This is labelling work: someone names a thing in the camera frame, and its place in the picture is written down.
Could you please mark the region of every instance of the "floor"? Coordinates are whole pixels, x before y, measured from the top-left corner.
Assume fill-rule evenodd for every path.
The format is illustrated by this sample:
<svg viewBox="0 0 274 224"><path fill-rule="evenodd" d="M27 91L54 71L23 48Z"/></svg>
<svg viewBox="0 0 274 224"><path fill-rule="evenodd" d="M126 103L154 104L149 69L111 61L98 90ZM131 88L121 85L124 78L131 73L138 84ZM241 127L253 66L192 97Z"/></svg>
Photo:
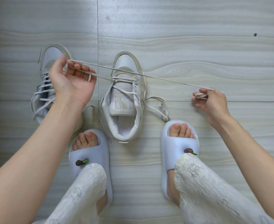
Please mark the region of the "floor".
<svg viewBox="0 0 274 224"><path fill-rule="evenodd" d="M40 83L41 48L51 43L63 44L77 60L109 67L127 50L147 74L220 89L231 114L274 156L274 0L0 0L0 166L38 126L30 100ZM171 119L196 128L201 160L258 203L217 132L190 102L197 88L146 82L147 96L163 97ZM108 85L98 80L90 104L98 107ZM114 200L101 223L183 223L161 193L163 125L145 109L140 137L110 144ZM99 128L89 109L82 130L88 128ZM36 220L46 218L72 184L69 171L66 153Z"/></svg>

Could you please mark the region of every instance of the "sneaker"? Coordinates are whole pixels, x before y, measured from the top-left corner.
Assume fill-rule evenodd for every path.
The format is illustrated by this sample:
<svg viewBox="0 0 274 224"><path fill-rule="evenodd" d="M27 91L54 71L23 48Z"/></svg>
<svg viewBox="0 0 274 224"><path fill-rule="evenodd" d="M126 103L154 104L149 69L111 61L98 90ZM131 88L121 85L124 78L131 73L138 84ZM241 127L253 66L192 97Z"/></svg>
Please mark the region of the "sneaker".
<svg viewBox="0 0 274 224"><path fill-rule="evenodd" d="M100 103L100 116L106 120L102 123L104 129L109 127L120 143L128 143L139 136L144 104L148 105L145 99L145 78L138 59L130 52L117 54L113 68L113 82ZM163 120L168 121L165 101L159 97L152 98L163 102L161 107L164 111L162 113L148 106L160 113Z"/></svg>
<svg viewBox="0 0 274 224"><path fill-rule="evenodd" d="M55 101L55 91L51 80L49 78L49 71L51 70L55 61L65 54L67 60L72 59L70 52L62 45L53 44L45 48L39 59L40 75L42 79L41 85L37 86L37 92L34 93L31 99L31 109L34 113L33 118L40 124L50 110ZM79 119L75 131L80 129L83 125L83 117Z"/></svg>

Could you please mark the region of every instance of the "shoe insole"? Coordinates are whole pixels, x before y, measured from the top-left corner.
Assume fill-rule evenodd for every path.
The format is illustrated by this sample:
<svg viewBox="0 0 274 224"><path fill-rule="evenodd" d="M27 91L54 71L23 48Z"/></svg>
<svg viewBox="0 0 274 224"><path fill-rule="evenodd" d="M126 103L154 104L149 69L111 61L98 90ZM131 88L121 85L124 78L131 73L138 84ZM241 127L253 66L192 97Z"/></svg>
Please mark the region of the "shoe insole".
<svg viewBox="0 0 274 224"><path fill-rule="evenodd" d="M119 116L118 117L118 132L120 135L126 137L135 124L136 117Z"/></svg>

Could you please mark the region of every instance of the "forearm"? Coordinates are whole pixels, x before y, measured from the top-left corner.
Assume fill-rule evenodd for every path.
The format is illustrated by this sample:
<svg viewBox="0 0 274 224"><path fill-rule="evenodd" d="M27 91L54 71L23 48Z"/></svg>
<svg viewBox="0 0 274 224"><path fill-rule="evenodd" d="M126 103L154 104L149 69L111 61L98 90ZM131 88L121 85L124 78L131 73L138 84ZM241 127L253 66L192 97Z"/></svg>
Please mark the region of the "forearm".
<svg viewBox="0 0 274 224"><path fill-rule="evenodd" d="M56 101L30 139L0 168L0 223L29 223L59 167L82 108Z"/></svg>
<svg viewBox="0 0 274 224"><path fill-rule="evenodd" d="M232 117L216 129L239 166L252 192L274 218L274 158Z"/></svg>

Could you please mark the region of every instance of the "white patterned pants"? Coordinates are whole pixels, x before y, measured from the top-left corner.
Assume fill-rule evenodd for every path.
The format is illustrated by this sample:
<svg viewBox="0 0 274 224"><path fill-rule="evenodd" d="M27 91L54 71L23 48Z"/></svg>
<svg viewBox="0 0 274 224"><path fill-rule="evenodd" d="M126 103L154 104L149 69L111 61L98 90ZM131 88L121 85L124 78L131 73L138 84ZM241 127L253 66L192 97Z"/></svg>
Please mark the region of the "white patterned pants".
<svg viewBox="0 0 274 224"><path fill-rule="evenodd" d="M272 224L231 185L192 154L182 155L175 165L175 184L180 192L180 209L187 224ZM105 194L106 174L99 164L87 165L45 221L34 224L99 223L96 202Z"/></svg>

